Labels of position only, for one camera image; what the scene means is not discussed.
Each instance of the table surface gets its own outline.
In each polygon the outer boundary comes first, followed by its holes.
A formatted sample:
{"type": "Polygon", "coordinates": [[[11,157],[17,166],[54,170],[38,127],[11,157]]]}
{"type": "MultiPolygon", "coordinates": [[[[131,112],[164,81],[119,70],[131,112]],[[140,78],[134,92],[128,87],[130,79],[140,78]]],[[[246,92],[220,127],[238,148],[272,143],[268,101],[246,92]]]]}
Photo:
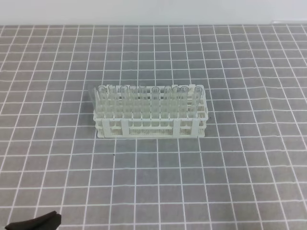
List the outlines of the table surface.
{"type": "Polygon", "coordinates": [[[0,226],[307,229],[307,26],[1,26],[0,226]],[[199,139],[99,139],[87,84],[202,84],[199,139]]]}

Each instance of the test tube rack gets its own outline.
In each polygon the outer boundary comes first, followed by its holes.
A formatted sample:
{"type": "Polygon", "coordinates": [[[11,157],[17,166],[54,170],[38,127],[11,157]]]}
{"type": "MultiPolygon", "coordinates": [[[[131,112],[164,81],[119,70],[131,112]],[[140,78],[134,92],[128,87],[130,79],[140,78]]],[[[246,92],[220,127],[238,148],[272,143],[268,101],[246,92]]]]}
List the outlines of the test tube rack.
{"type": "Polygon", "coordinates": [[[174,93],[167,93],[164,86],[144,88],[107,85],[99,86],[98,89],[89,89],[94,104],[97,136],[99,138],[204,137],[208,120],[204,87],[172,85],[170,88],[174,93]],[[200,88],[200,97],[195,99],[195,89],[200,88]],[[178,89],[182,89],[183,93],[178,93],[178,89]]]}

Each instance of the white wall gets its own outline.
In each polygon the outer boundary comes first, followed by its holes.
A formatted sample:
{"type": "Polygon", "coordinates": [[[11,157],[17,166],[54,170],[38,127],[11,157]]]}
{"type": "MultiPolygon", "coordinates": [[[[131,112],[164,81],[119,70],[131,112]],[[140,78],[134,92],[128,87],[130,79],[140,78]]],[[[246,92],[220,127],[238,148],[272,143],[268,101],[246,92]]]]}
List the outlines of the white wall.
{"type": "Polygon", "coordinates": [[[0,24],[242,24],[307,18],[306,0],[2,0],[0,24]]]}

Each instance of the test tube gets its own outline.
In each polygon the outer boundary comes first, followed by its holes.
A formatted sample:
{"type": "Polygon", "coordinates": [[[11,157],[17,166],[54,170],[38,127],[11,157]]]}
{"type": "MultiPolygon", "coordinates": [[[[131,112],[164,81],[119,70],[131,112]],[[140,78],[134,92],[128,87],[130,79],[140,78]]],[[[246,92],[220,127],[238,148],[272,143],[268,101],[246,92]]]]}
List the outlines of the test tube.
{"type": "Polygon", "coordinates": [[[125,118],[131,118],[131,108],[130,108],[130,99],[129,99],[129,88],[127,85],[123,85],[120,88],[122,108],[125,118]]]}
{"type": "Polygon", "coordinates": [[[117,93],[117,89],[114,85],[109,85],[109,99],[110,99],[110,107],[112,108],[112,112],[115,118],[121,118],[122,112],[119,104],[119,95],[117,93]]]}
{"type": "MultiPolygon", "coordinates": [[[[163,100],[161,101],[161,118],[168,118],[171,105],[172,87],[165,86],[163,100]]],[[[167,126],[168,122],[161,122],[161,126],[167,126]]]]}
{"type": "Polygon", "coordinates": [[[181,118],[187,118],[188,92],[189,88],[187,86],[180,88],[179,117],[181,118]]]}
{"type": "Polygon", "coordinates": [[[153,87],[152,88],[152,118],[158,119],[160,114],[160,89],[159,87],[153,87]]]}
{"type": "Polygon", "coordinates": [[[102,107],[101,118],[106,116],[106,118],[111,117],[110,110],[108,109],[108,98],[107,98],[107,89],[105,86],[101,85],[98,87],[98,94],[100,98],[100,103],[102,107]]]}
{"type": "Polygon", "coordinates": [[[180,88],[178,86],[175,86],[172,90],[172,100],[171,100],[171,108],[170,108],[171,118],[178,117],[179,99],[180,99],[180,88]]]}
{"type": "Polygon", "coordinates": [[[194,88],[194,93],[192,97],[192,105],[189,110],[189,117],[190,118],[196,118],[198,106],[201,101],[201,94],[202,94],[202,88],[200,86],[196,86],[194,88]]]}
{"type": "MultiPolygon", "coordinates": [[[[138,95],[138,89],[135,85],[131,85],[129,87],[129,91],[130,91],[130,100],[131,100],[131,105],[132,105],[133,118],[140,119],[141,118],[141,105],[140,105],[140,100],[139,100],[139,95],[138,95]]],[[[134,125],[141,126],[141,123],[134,122],[134,125]]]]}
{"type": "MultiPolygon", "coordinates": [[[[147,87],[141,85],[139,87],[140,95],[141,95],[141,104],[142,104],[142,118],[149,119],[150,118],[150,104],[148,101],[147,87]]],[[[149,122],[143,122],[143,126],[149,126],[149,122]]]]}

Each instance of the black cloth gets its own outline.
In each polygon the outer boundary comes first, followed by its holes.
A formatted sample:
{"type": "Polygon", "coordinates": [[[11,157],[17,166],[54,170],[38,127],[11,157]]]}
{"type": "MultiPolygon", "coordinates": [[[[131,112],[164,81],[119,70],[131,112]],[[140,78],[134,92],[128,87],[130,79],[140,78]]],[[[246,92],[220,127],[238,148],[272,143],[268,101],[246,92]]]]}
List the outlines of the black cloth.
{"type": "Polygon", "coordinates": [[[61,224],[62,216],[56,211],[45,214],[35,219],[10,223],[6,230],[56,230],[61,224]]]}

